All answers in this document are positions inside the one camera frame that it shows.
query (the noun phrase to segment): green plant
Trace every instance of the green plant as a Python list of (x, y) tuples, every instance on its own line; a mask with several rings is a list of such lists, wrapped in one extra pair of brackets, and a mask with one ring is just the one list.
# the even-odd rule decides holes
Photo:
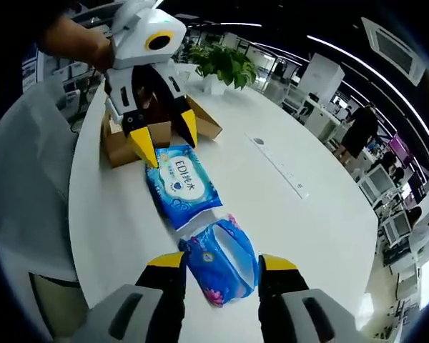
[(233, 82), (235, 88), (243, 89), (256, 80), (257, 72), (250, 59), (226, 46), (193, 46), (189, 59), (198, 64), (195, 71), (200, 76), (216, 74), (228, 86)]

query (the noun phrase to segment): ceiling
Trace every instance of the ceiling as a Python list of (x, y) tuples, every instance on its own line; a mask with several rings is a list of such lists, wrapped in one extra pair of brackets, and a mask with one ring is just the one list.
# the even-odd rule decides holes
[[(88, 2), (91, 6), (95, 4), (95, 1)], [(404, 101), (358, 62), (307, 38), (311, 35), (330, 42), (379, 71), (413, 105), (429, 130), (429, 0), (420, 1), (420, 6), (404, 4), (394, 1), (269, 0), (255, 4), (250, 0), (164, 0), (160, 8), (172, 15), (198, 17), (181, 19), (186, 24), (203, 24), (205, 21), (261, 24), (262, 27), (204, 26), (204, 30), (220, 34), (231, 31), (250, 41), (275, 46), (306, 59), (317, 52), (337, 62), (346, 74), (344, 80), (378, 106), (419, 162), (429, 170), (429, 135)], [(370, 49), (362, 16), (400, 37), (427, 62), (428, 69), (418, 86), (413, 86)], [(341, 91), (363, 100), (345, 84)], [(384, 124), (393, 130), (389, 123)]]

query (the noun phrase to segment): wet wipes package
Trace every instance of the wet wipes package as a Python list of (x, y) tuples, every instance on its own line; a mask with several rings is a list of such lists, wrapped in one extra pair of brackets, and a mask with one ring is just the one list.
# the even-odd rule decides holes
[(179, 241), (187, 265), (216, 307), (245, 298), (257, 286), (259, 267), (251, 242), (232, 215)]
[(146, 167), (149, 189), (178, 230), (200, 212), (222, 206), (189, 145), (156, 149), (159, 168)]

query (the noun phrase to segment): open cardboard box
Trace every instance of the open cardboard box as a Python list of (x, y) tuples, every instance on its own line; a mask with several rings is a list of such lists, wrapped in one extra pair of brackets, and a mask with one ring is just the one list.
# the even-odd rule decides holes
[[(187, 96), (186, 99), (195, 114), (197, 134), (215, 139), (222, 131), (222, 127), (193, 98)], [(147, 119), (154, 147), (169, 147), (172, 139), (172, 123), (162, 112), (155, 97), (149, 103)], [(112, 168), (140, 159), (128, 145), (121, 126), (111, 120), (108, 111), (105, 112), (102, 120), (102, 147)]]

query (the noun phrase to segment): air conditioner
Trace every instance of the air conditioner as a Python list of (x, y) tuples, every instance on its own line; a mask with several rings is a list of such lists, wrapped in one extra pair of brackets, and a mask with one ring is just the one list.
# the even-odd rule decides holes
[(426, 70), (423, 60), (403, 41), (373, 21), (362, 18), (370, 47), (417, 86)]

